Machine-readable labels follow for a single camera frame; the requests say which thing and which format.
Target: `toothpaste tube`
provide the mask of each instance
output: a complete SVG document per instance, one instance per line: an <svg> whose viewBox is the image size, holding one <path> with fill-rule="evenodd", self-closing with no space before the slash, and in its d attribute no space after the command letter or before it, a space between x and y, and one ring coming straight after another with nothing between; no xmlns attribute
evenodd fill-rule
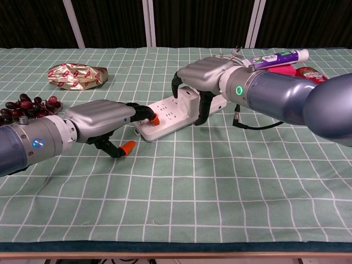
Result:
<svg viewBox="0 0 352 264"><path fill-rule="evenodd" d="M242 60L243 64L248 67L253 65L256 70L269 68L273 66L280 66L286 64L293 64L299 62L305 62L309 58L309 52L306 49L285 51L262 57L255 57L251 59Z"/></svg>

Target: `green checkered tablecloth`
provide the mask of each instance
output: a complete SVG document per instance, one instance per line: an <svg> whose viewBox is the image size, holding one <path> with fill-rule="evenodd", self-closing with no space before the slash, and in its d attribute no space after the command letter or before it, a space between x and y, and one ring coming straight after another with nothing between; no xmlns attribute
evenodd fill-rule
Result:
<svg viewBox="0 0 352 264"><path fill-rule="evenodd" d="M283 49L244 49L244 58ZM303 65L329 78L352 72L352 51L312 49ZM144 105L171 96L180 67L229 49L0 49L0 106L56 95L64 109L91 100ZM109 80L87 91L48 83L63 62L107 67ZM155 142L132 124L116 145L137 144L111 159L91 145L0 179L0 242L62 240L231 243L352 242L352 148L281 125L264 131L232 127L234 105ZM241 121L275 120L243 108Z"/></svg>

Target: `gold foil wrapper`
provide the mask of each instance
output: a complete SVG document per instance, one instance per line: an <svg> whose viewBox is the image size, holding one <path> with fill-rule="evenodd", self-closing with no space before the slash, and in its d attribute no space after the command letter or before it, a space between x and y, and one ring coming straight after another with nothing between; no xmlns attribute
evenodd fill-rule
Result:
<svg viewBox="0 0 352 264"><path fill-rule="evenodd" d="M53 66L48 73L49 83L72 91L84 91L104 84L108 70L79 63L63 63Z"/></svg>

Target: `power outlet socket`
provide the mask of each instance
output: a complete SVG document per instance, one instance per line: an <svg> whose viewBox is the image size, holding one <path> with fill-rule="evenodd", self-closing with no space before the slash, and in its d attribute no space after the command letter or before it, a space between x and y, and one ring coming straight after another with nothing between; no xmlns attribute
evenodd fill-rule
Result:
<svg viewBox="0 0 352 264"><path fill-rule="evenodd" d="M154 126L147 119L136 121L134 122L135 134L152 142L187 127L198 119L199 100L199 93L194 89L188 86L179 88L177 99L170 96L148 105L158 115L160 124ZM226 104L227 101L222 95L215 96L209 115L221 110Z"/></svg>

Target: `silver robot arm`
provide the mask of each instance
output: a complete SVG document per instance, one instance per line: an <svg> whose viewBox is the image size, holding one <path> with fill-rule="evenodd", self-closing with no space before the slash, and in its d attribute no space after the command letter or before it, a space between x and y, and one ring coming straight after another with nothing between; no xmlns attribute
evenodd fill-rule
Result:
<svg viewBox="0 0 352 264"><path fill-rule="evenodd" d="M238 60L208 57L175 73L172 80L175 98L181 84L200 92L200 114L195 125L206 122L212 98L221 94L236 104L233 126L259 130L282 123L305 125L324 139L352 146L352 74L317 85L301 77L245 67ZM241 124L240 106L279 122L261 128Z"/></svg>
<svg viewBox="0 0 352 264"><path fill-rule="evenodd" d="M12 125L0 126L0 177L25 171L28 166L68 151L73 143L94 144L113 158L128 155L135 146L129 141L116 147L109 137L120 127L158 117L147 106L97 100L68 108L64 118L49 115L38 119L21 117Z"/></svg>

